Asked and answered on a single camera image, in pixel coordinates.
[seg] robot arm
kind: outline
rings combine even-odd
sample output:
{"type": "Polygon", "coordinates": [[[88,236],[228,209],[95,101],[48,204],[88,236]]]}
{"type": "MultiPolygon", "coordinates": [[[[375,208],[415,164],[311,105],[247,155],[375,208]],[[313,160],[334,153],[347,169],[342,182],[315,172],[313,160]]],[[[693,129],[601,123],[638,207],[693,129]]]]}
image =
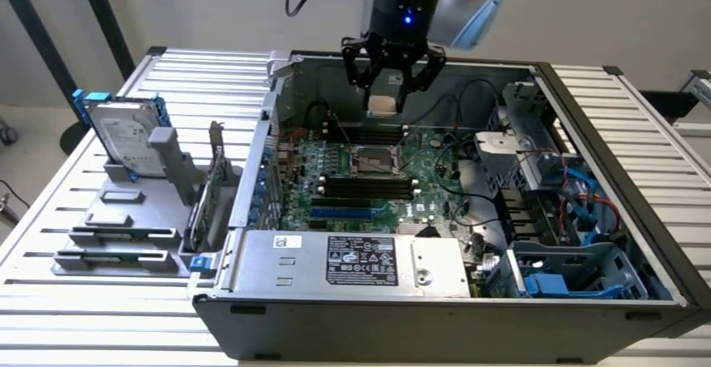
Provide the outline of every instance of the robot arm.
{"type": "Polygon", "coordinates": [[[429,43],[471,49],[487,31],[501,3],[502,0],[374,0],[369,30],[362,37],[342,40],[350,83],[366,91],[363,108],[369,107],[370,88],[382,70],[395,69],[402,71],[395,100],[397,111],[402,112],[407,95],[429,89],[447,62],[442,47],[429,43]],[[359,70],[357,58],[363,50],[369,66],[359,70]],[[427,65],[414,76],[413,66],[423,57],[427,65]]]}

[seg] floor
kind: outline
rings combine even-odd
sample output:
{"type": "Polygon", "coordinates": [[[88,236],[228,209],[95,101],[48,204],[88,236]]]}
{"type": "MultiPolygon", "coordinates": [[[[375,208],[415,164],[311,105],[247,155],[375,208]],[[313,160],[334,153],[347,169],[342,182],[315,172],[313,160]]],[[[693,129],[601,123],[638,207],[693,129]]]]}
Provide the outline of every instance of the floor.
{"type": "MultiPolygon", "coordinates": [[[[8,107],[0,105],[0,116],[20,134],[19,141],[11,145],[0,144],[0,178],[15,192],[32,203],[67,156],[59,148],[59,138],[64,129],[76,122],[71,109],[55,107],[8,107]]],[[[7,189],[0,187],[0,195],[7,189]]],[[[24,205],[10,199],[10,207],[22,216],[24,205]]],[[[0,225],[0,243],[11,228],[0,225]]]]}

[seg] blue latch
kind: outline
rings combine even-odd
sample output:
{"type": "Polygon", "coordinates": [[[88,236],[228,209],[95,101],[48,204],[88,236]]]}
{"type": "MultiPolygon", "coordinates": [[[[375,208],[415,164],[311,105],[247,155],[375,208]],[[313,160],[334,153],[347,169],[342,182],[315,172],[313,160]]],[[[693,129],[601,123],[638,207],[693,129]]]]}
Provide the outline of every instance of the blue latch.
{"type": "Polygon", "coordinates": [[[82,120],[87,126],[91,126],[91,119],[90,119],[90,113],[87,113],[87,108],[84,107],[84,90],[82,88],[78,88],[72,93],[71,96],[75,99],[72,101],[72,104],[75,105],[76,111],[79,112],[79,116],[82,117],[82,120]]]}
{"type": "Polygon", "coordinates": [[[111,100],[111,92],[90,92],[87,97],[84,97],[84,100],[92,102],[107,102],[111,100]]]}
{"type": "Polygon", "coordinates": [[[154,101],[154,104],[156,105],[158,122],[160,123],[162,127],[172,127],[174,125],[170,121],[168,110],[166,109],[166,100],[160,98],[156,93],[156,95],[151,98],[151,101],[154,101]]]}
{"type": "Polygon", "coordinates": [[[523,281],[529,294],[535,298],[618,299],[625,291],[622,285],[613,285],[605,290],[569,290],[561,274],[531,274],[523,281]]]}
{"type": "Polygon", "coordinates": [[[212,271],[212,258],[208,256],[192,256],[188,270],[192,272],[210,273],[212,271]]]}

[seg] black pole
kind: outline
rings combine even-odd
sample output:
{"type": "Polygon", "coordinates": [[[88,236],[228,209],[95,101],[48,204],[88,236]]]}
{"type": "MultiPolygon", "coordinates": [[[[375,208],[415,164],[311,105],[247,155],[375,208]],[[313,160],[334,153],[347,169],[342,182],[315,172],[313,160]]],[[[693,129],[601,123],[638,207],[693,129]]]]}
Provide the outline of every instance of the black pole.
{"type": "Polygon", "coordinates": [[[71,153],[76,144],[83,139],[84,133],[90,130],[86,123],[83,122],[79,111],[74,106],[74,97],[72,92],[76,90],[75,79],[70,74],[70,69],[64,64],[64,60],[59,51],[56,50],[55,43],[52,38],[47,33],[47,28],[44,27],[43,21],[36,14],[35,7],[30,0],[8,0],[12,9],[23,23],[24,30],[27,31],[32,42],[35,43],[35,48],[40,52],[43,57],[44,64],[52,73],[55,82],[59,85],[59,89],[67,99],[71,110],[75,112],[76,119],[79,120],[64,132],[63,138],[60,140],[60,147],[63,148],[67,154],[71,153]]]}
{"type": "Polygon", "coordinates": [[[114,54],[114,59],[116,59],[123,79],[128,80],[131,73],[136,70],[136,65],[131,58],[126,40],[123,39],[122,28],[119,27],[119,22],[111,9],[110,0],[90,0],[90,5],[96,20],[99,21],[99,26],[102,26],[103,36],[110,44],[111,53],[114,54]]]}

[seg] green circuit board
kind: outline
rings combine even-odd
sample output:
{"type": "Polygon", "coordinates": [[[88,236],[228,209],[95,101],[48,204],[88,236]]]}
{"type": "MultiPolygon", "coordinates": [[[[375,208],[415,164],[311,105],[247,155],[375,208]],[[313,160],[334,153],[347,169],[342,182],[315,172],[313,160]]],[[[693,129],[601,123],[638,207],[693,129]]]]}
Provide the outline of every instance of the green circuit board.
{"type": "Polygon", "coordinates": [[[442,152],[442,135],[422,130],[405,138],[397,146],[362,146],[327,143],[314,132],[290,145],[289,168],[283,168],[285,209],[282,230],[413,233],[427,224],[439,232],[450,230],[450,216],[463,201],[447,193],[441,183],[455,191],[462,190],[453,176],[453,152],[442,152]],[[435,170],[435,161],[441,169],[435,170]],[[321,198],[319,177],[415,179],[422,192],[413,200],[373,200],[370,218],[313,217],[311,202],[321,198]],[[326,221],[314,229],[313,221],[326,221]]]}

